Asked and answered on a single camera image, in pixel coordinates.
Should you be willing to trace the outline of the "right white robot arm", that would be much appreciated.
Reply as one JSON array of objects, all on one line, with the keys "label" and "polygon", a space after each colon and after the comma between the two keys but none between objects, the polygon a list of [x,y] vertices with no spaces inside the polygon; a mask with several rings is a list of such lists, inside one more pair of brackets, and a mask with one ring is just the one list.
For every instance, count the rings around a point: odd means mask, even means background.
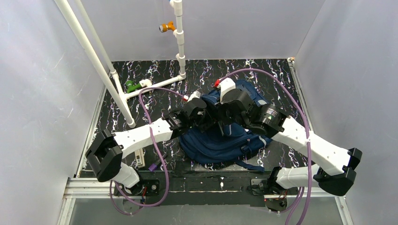
[{"label": "right white robot arm", "polygon": [[340,148],[312,131],[273,104],[257,105],[246,91],[234,88],[222,91],[220,108],[225,122],[237,123],[256,135],[287,145],[307,157],[307,167],[275,167],[267,185],[280,190],[294,187],[318,187],[344,196],[353,186],[362,151]]}]

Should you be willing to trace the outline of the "aluminium rail frame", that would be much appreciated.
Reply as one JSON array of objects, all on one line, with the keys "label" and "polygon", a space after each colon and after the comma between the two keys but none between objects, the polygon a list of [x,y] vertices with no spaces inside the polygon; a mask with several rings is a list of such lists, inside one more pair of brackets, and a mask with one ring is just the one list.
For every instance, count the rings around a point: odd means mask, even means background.
[{"label": "aluminium rail frame", "polygon": [[[221,80],[225,79],[225,78],[229,78],[235,74],[238,73],[242,73],[244,71],[253,71],[256,72],[258,74],[264,74],[269,76],[270,78],[272,78],[276,84],[278,84],[283,91],[285,92],[285,94],[291,99],[291,101],[293,102],[294,106],[297,108],[297,111],[299,112],[303,122],[304,122],[304,127],[307,131],[310,131],[310,123],[308,121],[307,116],[303,113],[303,110],[300,108],[300,106],[297,104],[297,102],[294,100],[294,98],[291,96],[291,94],[289,93],[289,91],[282,85],[282,83],[276,78],[273,77],[273,75],[271,75],[270,73],[268,73],[267,71],[261,70],[261,69],[256,69],[256,68],[243,68],[243,69],[239,69],[236,71],[233,71],[229,74],[227,74],[226,76],[220,78]],[[157,148],[156,143],[153,143],[153,145],[156,147],[159,157],[161,157],[161,153],[159,152],[159,149]],[[138,206],[142,206],[142,207],[155,207],[155,206],[159,206],[160,204],[165,202],[165,199],[167,197],[167,195],[169,193],[171,194],[189,194],[189,195],[199,195],[197,198],[199,197],[223,197],[223,196],[217,196],[217,195],[226,195],[226,194],[238,194],[238,193],[242,193],[243,194],[243,190],[241,189],[225,189],[222,187],[221,184],[223,184],[225,181],[222,179],[222,177],[225,176],[220,176],[220,177],[215,177],[212,176],[211,173],[205,173],[205,172],[200,172],[202,176],[197,177],[197,178],[204,178],[205,185],[210,185],[210,187],[208,188],[200,188],[198,190],[195,189],[188,189],[186,186],[184,186],[184,191],[174,191],[170,189],[170,175],[168,174],[168,172],[166,171],[166,165],[165,162],[163,161],[163,159],[161,158],[161,162],[164,165],[164,172],[165,172],[165,192],[164,192],[164,196],[158,200],[155,203],[151,203],[149,204],[148,202],[148,197],[143,197],[145,198],[145,203],[146,204],[141,204],[138,202],[135,202],[134,199],[141,199],[141,196],[127,196],[124,193],[122,193],[122,196],[116,196],[113,194],[114,188],[115,188],[115,184],[113,183],[113,180],[111,181],[106,181],[106,182],[98,182],[96,181],[96,179],[94,178],[87,178],[87,179],[80,179],[80,178],[76,178],[76,179],[70,179],[67,182],[67,187],[65,189],[65,194],[64,194],[64,198],[95,198],[95,197],[109,197],[112,201],[112,203],[114,203],[113,198],[120,198],[123,197],[126,201],[131,202],[132,204],[136,204]],[[236,176],[230,176],[229,174],[227,174],[226,178],[227,179],[232,179],[232,178],[238,178],[237,174],[234,174],[234,172],[232,172],[232,175],[236,175]],[[266,173],[266,175],[270,175],[271,172],[264,172],[262,171],[261,173]],[[309,207],[310,204],[310,199],[311,199],[311,195],[315,194],[315,196],[332,196],[332,194],[329,194],[327,192],[325,192],[324,190],[322,190],[319,187],[314,187],[314,186],[310,186],[310,187],[294,187],[294,188],[298,188],[298,194],[296,196],[295,201],[293,202],[293,208],[290,210],[290,213],[285,221],[285,224],[287,225],[289,223],[290,218],[292,217],[292,214],[294,212],[294,210],[296,209],[296,207],[299,204],[300,199],[302,199],[302,197],[304,196],[304,193],[306,193],[306,201],[305,201],[305,205],[302,211],[302,215],[300,216],[299,221],[297,222],[297,225],[301,225],[302,222],[304,221],[304,217],[307,213],[307,209]],[[263,198],[273,198],[273,195],[264,195]]]}]

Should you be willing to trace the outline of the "purple black marker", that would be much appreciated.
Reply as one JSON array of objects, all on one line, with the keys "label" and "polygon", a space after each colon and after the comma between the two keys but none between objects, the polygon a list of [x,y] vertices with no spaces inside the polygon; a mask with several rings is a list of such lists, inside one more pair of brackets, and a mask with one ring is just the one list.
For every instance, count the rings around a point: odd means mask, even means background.
[{"label": "purple black marker", "polygon": [[[167,153],[164,153],[164,154],[162,155],[163,161],[166,159],[167,156],[168,156]],[[151,172],[154,172],[154,171],[155,171],[157,168],[159,168],[161,165],[162,165],[162,162],[161,162],[161,158],[159,157],[154,163],[152,163],[152,164],[148,167],[148,170],[151,171]]]}]

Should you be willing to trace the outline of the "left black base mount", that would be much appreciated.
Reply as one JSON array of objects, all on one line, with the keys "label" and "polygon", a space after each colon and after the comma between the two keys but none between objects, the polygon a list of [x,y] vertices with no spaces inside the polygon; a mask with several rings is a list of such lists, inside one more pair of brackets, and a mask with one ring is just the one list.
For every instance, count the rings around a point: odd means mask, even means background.
[{"label": "left black base mount", "polygon": [[158,196],[160,194],[160,180],[159,179],[144,179],[139,181],[133,187],[125,187],[123,184],[114,182],[115,188],[113,194],[122,196],[124,193],[127,196]]}]

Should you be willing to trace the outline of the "green pipe valve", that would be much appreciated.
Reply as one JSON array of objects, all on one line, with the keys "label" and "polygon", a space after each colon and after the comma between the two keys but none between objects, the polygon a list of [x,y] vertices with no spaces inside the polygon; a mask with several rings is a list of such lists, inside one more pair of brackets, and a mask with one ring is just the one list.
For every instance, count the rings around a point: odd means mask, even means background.
[{"label": "green pipe valve", "polygon": [[135,84],[135,83],[134,83],[133,81],[131,81],[131,80],[128,80],[128,81],[125,83],[125,86],[126,86],[126,93],[132,93],[132,92],[134,92],[134,91],[136,91],[136,90],[142,88],[142,86],[141,86],[140,83]]}]

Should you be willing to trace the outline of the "white glue stick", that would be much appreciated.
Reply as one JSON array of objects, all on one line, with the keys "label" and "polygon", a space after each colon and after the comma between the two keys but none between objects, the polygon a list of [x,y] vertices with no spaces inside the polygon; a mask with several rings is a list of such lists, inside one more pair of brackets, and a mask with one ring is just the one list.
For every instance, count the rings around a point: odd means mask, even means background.
[{"label": "white glue stick", "polygon": [[135,151],[135,159],[137,168],[145,167],[144,150],[142,148]]}]

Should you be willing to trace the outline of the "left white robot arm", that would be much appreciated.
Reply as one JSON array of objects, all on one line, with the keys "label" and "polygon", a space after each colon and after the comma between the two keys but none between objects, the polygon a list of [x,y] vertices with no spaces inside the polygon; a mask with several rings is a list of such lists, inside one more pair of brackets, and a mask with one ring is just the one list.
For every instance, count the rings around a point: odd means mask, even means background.
[{"label": "left white robot arm", "polygon": [[98,182],[113,180],[131,188],[140,182],[140,176],[136,169],[123,163],[125,157],[206,124],[210,121],[209,111],[210,106],[204,100],[194,98],[150,124],[114,133],[104,129],[97,133],[85,153],[88,164]]}]

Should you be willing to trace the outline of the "navy blue student backpack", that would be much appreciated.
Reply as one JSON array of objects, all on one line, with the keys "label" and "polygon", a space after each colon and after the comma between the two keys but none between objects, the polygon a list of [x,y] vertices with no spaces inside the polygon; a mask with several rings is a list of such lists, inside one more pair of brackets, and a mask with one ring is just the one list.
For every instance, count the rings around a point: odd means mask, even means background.
[{"label": "navy blue student backpack", "polygon": [[272,142],[270,138],[257,135],[237,123],[193,127],[178,140],[187,157],[199,164],[236,163],[260,172],[264,171],[262,166],[247,164],[240,158],[252,157]]}]

